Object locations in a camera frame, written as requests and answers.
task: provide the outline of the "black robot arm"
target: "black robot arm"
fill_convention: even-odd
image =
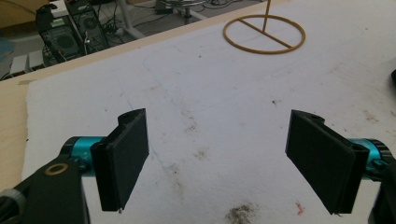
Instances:
[[[350,214],[363,178],[380,181],[371,224],[396,220],[396,160],[375,139],[345,139],[325,119],[292,110],[286,154],[330,214]]]
[[[72,137],[57,158],[0,193],[0,223],[91,223],[83,175],[96,176],[102,210],[120,212],[148,155],[145,109],[119,116],[108,137]]]

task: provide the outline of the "equipment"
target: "equipment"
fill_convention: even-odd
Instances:
[[[28,55],[21,55],[15,57],[12,60],[11,69],[9,70],[9,74],[12,77],[17,77],[26,73],[30,73],[32,70],[29,67],[29,57]]]
[[[66,2],[67,10],[81,35],[84,53],[94,53],[108,49],[108,43],[99,19],[88,1]]]
[[[90,223],[82,175],[96,176],[103,211],[120,212],[148,155],[145,109],[119,116],[108,137],[72,137],[57,158],[0,192],[0,223]]]
[[[32,71],[37,71],[46,67],[42,50],[36,50],[29,53],[29,67]]]
[[[362,178],[381,181],[369,223],[395,223],[396,160],[375,139],[345,139],[324,119],[292,110],[286,154],[330,214],[348,214]]]
[[[38,32],[58,63],[63,63],[83,55],[82,41],[68,15],[56,18],[51,10],[53,4],[37,10],[35,22]]]

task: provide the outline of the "cable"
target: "cable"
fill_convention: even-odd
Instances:
[[[10,76],[9,72],[5,73],[2,77],[0,77],[0,81],[8,79],[8,78],[6,78],[7,76]]]
[[[99,17],[99,13],[100,13],[100,8],[102,7],[102,3],[99,5],[99,7],[98,7],[98,20],[100,20],[100,17]]]
[[[138,6],[138,5],[136,5],[136,4],[133,4],[133,3],[128,3],[129,5],[132,5],[132,6],[134,6],[134,7],[141,7],[141,6]]]
[[[62,52],[58,49],[58,53],[59,55],[61,55],[61,57],[64,59],[65,62],[67,62],[67,59],[64,57],[64,55],[62,54]]]
[[[203,12],[204,10],[205,10],[205,7],[203,6],[203,5],[200,5],[200,7],[202,7],[202,9],[201,10],[194,10],[195,12]]]
[[[133,15],[132,18],[131,18],[131,23],[134,22],[134,17],[136,16],[136,14],[137,14],[138,12],[143,11],[143,10],[145,10],[145,9],[142,8],[142,9],[140,9],[140,10],[137,10],[137,11],[134,13],[134,15]]]
[[[116,22],[117,22],[118,20],[116,19],[116,11],[117,11],[118,4],[117,4],[117,2],[115,2],[115,3],[116,3],[116,6],[114,7],[113,17],[110,18],[109,20],[107,20],[107,21],[103,24],[104,29],[105,29],[107,32],[109,32],[109,33],[114,33],[114,32],[117,31],[117,24],[116,24]]]
[[[150,17],[150,16],[158,16],[158,15],[155,14],[155,13],[149,14],[149,15],[146,15],[146,16],[144,16],[144,17],[141,17],[141,18],[139,18],[139,19],[137,19],[137,20],[135,20],[135,21],[141,21],[141,20],[143,20],[143,19],[145,19],[145,18],[147,18],[147,17]]]
[[[122,40],[121,36],[115,35],[115,34],[111,34],[111,33],[107,33],[106,35],[112,35],[115,36],[120,42],[115,42],[113,40],[111,40],[110,38],[107,38],[107,41],[111,44],[114,44],[115,46],[118,46],[120,44],[124,44],[125,42]]]
[[[88,52],[87,52],[87,44],[88,43],[90,43],[90,40],[88,39],[88,31],[85,31],[85,39],[84,39],[85,55],[88,55]]]
[[[14,3],[14,2],[11,2],[11,1],[8,1],[8,0],[0,0],[0,1],[2,1],[2,2],[4,2],[4,3],[9,3],[10,5],[13,5],[13,6],[16,6],[16,7],[20,7],[20,8],[22,8],[22,9],[24,9],[25,11],[27,11],[27,12],[29,12],[29,13],[35,15],[35,12],[32,11],[30,8],[21,6],[21,5],[17,4],[17,3]]]
[[[243,0],[233,0],[233,1],[225,1],[225,3],[220,3],[219,0],[212,0],[210,5],[213,7],[207,7],[205,4],[202,5],[203,8],[207,9],[221,9],[230,6],[233,3],[243,2]]]
[[[155,19],[153,21],[144,21],[144,22],[138,23],[137,25],[134,25],[134,27],[141,26],[141,25],[148,24],[148,23],[152,23],[152,22],[155,22],[155,21],[159,21],[160,19],[163,19],[163,18],[165,18],[167,16],[170,16],[170,15],[172,15],[172,14],[161,16],[160,18]]]

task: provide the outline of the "metal stand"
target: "metal stand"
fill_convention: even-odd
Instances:
[[[286,19],[286,18],[283,18],[283,17],[274,16],[274,15],[269,15],[270,5],[271,5],[271,0],[268,0],[268,1],[267,1],[267,8],[266,8],[266,10],[265,10],[265,15],[249,15],[249,16],[239,17],[239,18],[236,18],[236,19],[234,19],[234,20],[232,20],[232,21],[229,21],[229,22],[224,26],[224,29],[223,29],[223,36],[224,36],[224,38],[225,38],[231,45],[233,45],[234,47],[239,48],[239,49],[242,49],[242,50],[245,50],[245,51],[248,51],[248,52],[252,52],[252,53],[260,53],[260,54],[280,54],[280,53],[290,52],[290,51],[292,51],[292,50],[295,50],[295,49],[299,48],[299,47],[305,42],[305,31],[304,31],[303,27],[301,27],[298,23],[296,23],[296,22],[294,22],[294,21],[291,21],[291,20],[289,20],[289,19]],[[260,28],[258,28],[258,27],[256,27],[256,26],[254,26],[254,25],[248,23],[247,21],[244,21],[244,19],[248,19],[248,18],[264,18],[264,24],[263,24],[263,26],[262,26],[262,29],[260,29]],[[301,33],[301,35],[302,35],[301,41],[300,41],[297,45],[292,46],[292,45],[290,45],[290,44],[288,44],[288,43],[286,43],[286,42],[284,42],[284,41],[282,41],[282,40],[276,38],[275,36],[270,35],[269,33],[267,33],[267,32],[265,31],[265,28],[266,28],[266,26],[267,26],[267,21],[268,21],[268,19],[283,21],[283,22],[286,22],[286,23],[292,25],[293,27],[295,27],[295,28]],[[259,33],[261,33],[262,35],[265,35],[265,36],[271,38],[271,39],[274,40],[275,42],[277,42],[277,43],[283,45],[286,49],[280,49],[280,50],[250,49],[250,48],[244,47],[244,46],[242,46],[242,45],[239,45],[239,44],[233,42],[233,41],[231,40],[231,38],[227,36],[227,29],[228,29],[228,27],[229,27],[231,24],[235,23],[236,21],[240,21],[240,22],[242,22],[243,24],[245,24],[246,26],[252,28],[253,30],[256,30],[256,31],[259,32]]]
[[[208,2],[208,0],[162,0],[164,4],[170,7],[180,7],[184,8],[184,23],[185,24],[190,24],[192,23],[192,17],[198,19],[198,20],[204,20],[207,19],[207,17],[192,11],[190,7],[201,5],[205,2]]]
[[[140,39],[145,37],[142,33],[137,31],[133,26],[131,22],[131,17],[128,14],[128,9],[125,3],[126,0],[117,0],[117,4],[120,6],[121,14],[122,14],[122,19],[125,22],[125,27],[124,30],[131,35],[132,37],[136,39]]]

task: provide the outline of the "stain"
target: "stain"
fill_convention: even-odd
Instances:
[[[18,85],[27,85],[27,84],[29,84],[29,83],[31,83],[31,82],[33,82],[33,81],[35,81],[35,79],[33,79],[33,80],[24,80],[24,81],[20,81],[20,82],[18,83]]]
[[[170,175],[169,179],[172,181],[172,188],[175,194],[183,200],[184,199],[184,186],[180,180],[180,171],[177,165],[172,165],[171,167],[167,168],[167,173]]]
[[[179,47],[177,47],[177,46],[172,46],[174,49],[176,49],[178,52],[180,52],[180,53],[184,53],[184,54],[187,54],[187,52],[186,51],[184,51],[184,50],[182,50],[182,49],[180,49]]]
[[[393,133],[391,131],[389,131],[389,130],[386,130],[386,133],[392,135],[393,137],[396,137],[396,134],[395,134],[396,130],[393,130]]]
[[[363,110],[364,115],[366,116],[366,119],[372,123],[377,123],[379,120],[369,111]]]
[[[273,105],[277,105],[277,104],[279,104],[280,102],[282,102],[282,101],[281,101],[281,100],[273,100],[273,101],[272,101]]]
[[[188,119],[188,128],[186,128],[185,133],[196,133],[197,132],[197,122],[194,117],[191,115],[189,110],[181,111],[181,115]]]
[[[230,209],[225,219],[230,224],[250,224],[256,216],[257,209],[251,203]]]
[[[157,90],[157,89],[159,89],[159,88],[160,88],[160,86],[159,86],[159,85],[156,85],[156,86],[150,87],[149,89],[150,89],[151,91],[155,91],[155,90]]]
[[[202,147],[194,154],[194,157],[198,159],[199,161],[204,161],[207,159],[207,151],[209,150],[209,147]]]
[[[304,214],[305,207],[303,207],[298,201],[295,203],[295,205],[296,205],[297,208],[298,208],[298,213],[297,213],[297,215],[298,215],[299,217],[302,216],[302,215]]]

